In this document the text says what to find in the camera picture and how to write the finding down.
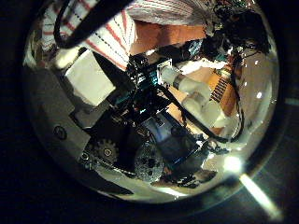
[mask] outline wire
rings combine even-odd
[[[178,109],[182,113],[183,119],[188,119],[194,125],[199,127],[206,135],[208,135],[211,138],[214,138],[216,141],[221,142],[221,143],[235,142],[238,139],[238,137],[241,135],[241,132],[243,131],[243,128],[244,128],[244,121],[241,122],[241,128],[240,128],[238,134],[236,136],[234,136],[232,139],[217,136],[212,131],[210,131],[202,122],[200,122],[194,115],[192,115],[188,110],[186,110],[168,89],[166,89],[164,86],[160,86],[160,85],[157,86],[157,89],[162,91],[164,93],[164,95],[178,107]]]
[[[58,13],[58,16],[54,25],[54,39],[56,44],[61,49],[72,49],[85,41],[90,35],[92,35],[97,29],[106,24],[112,17],[119,13],[123,8],[129,5],[132,0],[110,0],[99,1],[88,13],[88,15],[82,20],[82,22],[75,29],[73,34],[67,39],[63,39],[60,34],[60,27],[63,20],[63,15],[69,4],[70,0],[64,0],[63,6]]]

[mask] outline gear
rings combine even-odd
[[[119,150],[115,143],[108,139],[102,139],[93,147],[95,157],[101,158],[104,161],[113,164],[118,160]]]

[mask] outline person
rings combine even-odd
[[[64,13],[60,27],[61,36],[67,38],[95,6],[96,0],[71,0]],[[129,63],[131,46],[136,42],[137,21],[160,25],[203,25],[211,30],[215,0],[136,0],[112,18],[105,26],[80,44],[82,48],[99,53],[120,70]],[[44,55],[57,50],[53,35],[54,24],[62,1],[49,4],[42,21],[42,49]],[[47,64],[49,57],[44,57]]]

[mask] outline screw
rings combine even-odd
[[[53,132],[60,140],[65,140],[67,138],[66,130],[62,126],[56,126]]]

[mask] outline orange surface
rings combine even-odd
[[[137,40],[130,50],[133,55],[206,37],[205,26],[160,25],[144,21],[135,21],[135,25]]]

